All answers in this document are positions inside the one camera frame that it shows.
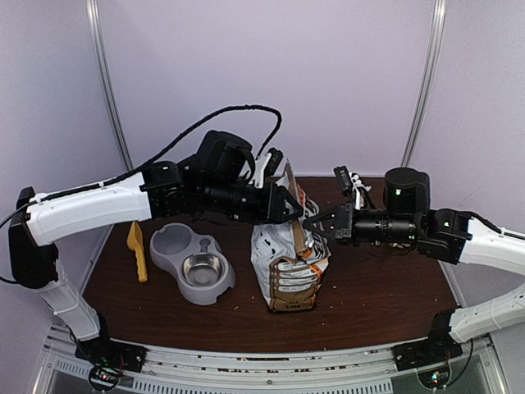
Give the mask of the dog food bag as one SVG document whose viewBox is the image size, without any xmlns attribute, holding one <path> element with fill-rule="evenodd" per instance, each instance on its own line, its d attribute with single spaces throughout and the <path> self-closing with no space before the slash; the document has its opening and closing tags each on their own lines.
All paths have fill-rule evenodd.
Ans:
<svg viewBox="0 0 525 394">
<path fill-rule="evenodd" d="M 296 198 L 304 213 L 282 224 L 254 226 L 251 263 L 271 312 L 310 310 L 316 305 L 317 292 L 331 256 L 327 240 L 303 228 L 304 220 L 319 214 L 320 208 L 298 183 L 289 163 L 276 183 Z"/>
</svg>

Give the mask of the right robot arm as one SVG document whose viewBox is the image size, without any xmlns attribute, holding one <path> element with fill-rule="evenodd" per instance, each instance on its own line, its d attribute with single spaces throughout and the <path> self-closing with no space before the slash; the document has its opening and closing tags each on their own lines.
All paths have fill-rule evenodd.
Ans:
<svg viewBox="0 0 525 394">
<path fill-rule="evenodd" d="M 383 209 L 363 209 L 358 197 L 368 194 L 357 175 L 344 166 L 334 170 L 341 192 L 348 198 L 323 213 L 304 219 L 303 227 L 341 245 L 404 244 L 419 254 L 445 263 L 480 264 L 524 273 L 524 235 L 498 227 L 472 211 L 430 207 L 430 177 L 410 167 L 385 174 Z M 468 308 L 435 316 L 421 356 L 439 361 L 452 348 L 524 320 L 524 288 Z"/>
</svg>

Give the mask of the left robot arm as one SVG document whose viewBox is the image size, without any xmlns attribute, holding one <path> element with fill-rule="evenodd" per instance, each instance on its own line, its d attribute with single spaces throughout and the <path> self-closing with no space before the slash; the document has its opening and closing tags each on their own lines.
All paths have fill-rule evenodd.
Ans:
<svg viewBox="0 0 525 394">
<path fill-rule="evenodd" d="M 179 163 L 153 160 L 119 178 L 37 194 L 23 189 L 8 227 L 11 273 L 40 293 L 48 307 L 100 364 L 118 356 L 103 318 L 80 296 L 59 262 L 56 241 L 121 222 L 213 212 L 238 222 L 283 223 L 303 208 L 284 187 L 270 183 L 282 160 L 271 149 L 255 158 L 251 144 L 225 131 L 209 131 L 197 152 Z"/>
</svg>

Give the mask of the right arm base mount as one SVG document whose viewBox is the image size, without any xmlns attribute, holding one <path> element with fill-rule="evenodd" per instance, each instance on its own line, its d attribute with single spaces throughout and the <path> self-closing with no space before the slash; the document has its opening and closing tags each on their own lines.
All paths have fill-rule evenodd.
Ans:
<svg viewBox="0 0 525 394">
<path fill-rule="evenodd" d="M 439 364 L 463 354 L 462 346 L 451 337 L 406 342 L 392 348 L 398 371 Z"/>
</svg>

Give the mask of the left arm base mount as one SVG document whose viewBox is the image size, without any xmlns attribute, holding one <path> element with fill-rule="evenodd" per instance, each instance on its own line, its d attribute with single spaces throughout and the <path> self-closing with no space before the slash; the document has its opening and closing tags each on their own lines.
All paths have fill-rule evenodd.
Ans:
<svg viewBox="0 0 525 394">
<path fill-rule="evenodd" d="M 97 337 L 89 341 L 75 342 L 75 356 L 92 365 L 140 373 L 147 350 L 143 346 Z"/>
</svg>

